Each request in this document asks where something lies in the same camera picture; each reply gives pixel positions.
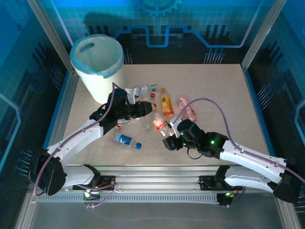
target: gear logo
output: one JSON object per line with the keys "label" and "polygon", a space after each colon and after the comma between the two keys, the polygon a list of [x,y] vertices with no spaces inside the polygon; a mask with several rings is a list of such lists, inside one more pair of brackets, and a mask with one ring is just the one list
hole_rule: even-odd
{"label": "gear logo", "polygon": [[181,0],[133,0],[137,10],[142,10],[143,13],[148,13],[149,16],[160,15],[165,16],[167,13],[172,13],[178,9]]}
{"label": "gear logo", "polygon": [[11,17],[18,24],[17,28],[21,30],[21,25],[24,23],[28,13],[29,6],[26,0],[1,0],[0,3],[5,5],[8,12],[10,12]]}

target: white tabletop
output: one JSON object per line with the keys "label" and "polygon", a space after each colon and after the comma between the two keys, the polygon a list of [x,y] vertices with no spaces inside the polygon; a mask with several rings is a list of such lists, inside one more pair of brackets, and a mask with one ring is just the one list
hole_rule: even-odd
{"label": "white tabletop", "polygon": [[[267,147],[254,111],[241,66],[238,64],[158,64],[126,65],[126,87],[155,84],[165,87],[171,96],[175,114],[179,113],[177,99],[186,95],[190,100],[206,97],[223,109],[234,140],[246,147],[268,154]],[[73,99],[65,137],[86,122],[100,106],[83,82],[79,80]],[[223,118],[209,102],[197,102],[198,126],[205,132],[227,135]],[[84,148],[70,164],[97,165],[231,165],[215,158],[191,160],[186,149],[168,151],[163,136],[156,130],[146,132],[137,120],[123,126],[122,134],[142,143],[140,150],[112,140],[114,130]],[[198,156],[190,150],[190,155]]]}

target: juice bottle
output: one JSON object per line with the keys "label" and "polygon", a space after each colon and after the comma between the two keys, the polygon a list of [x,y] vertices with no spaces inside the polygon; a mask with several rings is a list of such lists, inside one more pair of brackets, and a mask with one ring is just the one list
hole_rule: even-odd
{"label": "juice bottle", "polygon": [[163,115],[168,120],[170,120],[174,116],[174,113],[173,113],[170,95],[167,93],[164,87],[161,88],[160,100],[162,104]]}

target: glass wall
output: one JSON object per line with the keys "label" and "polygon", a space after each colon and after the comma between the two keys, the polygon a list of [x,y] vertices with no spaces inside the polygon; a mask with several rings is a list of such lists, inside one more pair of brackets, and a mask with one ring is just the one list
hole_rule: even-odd
{"label": "glass wall", "polygon": [[0,228],[11,229],[66,70],[26,1],[0,1],[0,28]]}
{"label": "glass wall", "polygon": [[[248,71],[275,155],[305,175],[305,2],[287,0]],[[296,211],[304,215],[304,198]]]}
{"label": "glass wall", "polygon": [[103,33],[126,63],[241,63],[273,0],[44,0],[66,47]]}

